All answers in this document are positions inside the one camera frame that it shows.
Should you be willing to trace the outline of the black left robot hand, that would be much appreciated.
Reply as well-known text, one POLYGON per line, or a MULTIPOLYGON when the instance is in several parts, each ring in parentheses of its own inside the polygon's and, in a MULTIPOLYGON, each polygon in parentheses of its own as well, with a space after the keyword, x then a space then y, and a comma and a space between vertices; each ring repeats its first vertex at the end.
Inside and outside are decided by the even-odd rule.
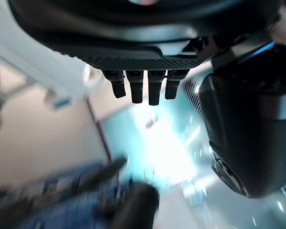
POLYGON ((216 175, 260 198, 286 184, 286 0, 10 0, 18 25, 53 51, 100 69, 115 97, 176 97, 206 61, 200 109, 216 175))

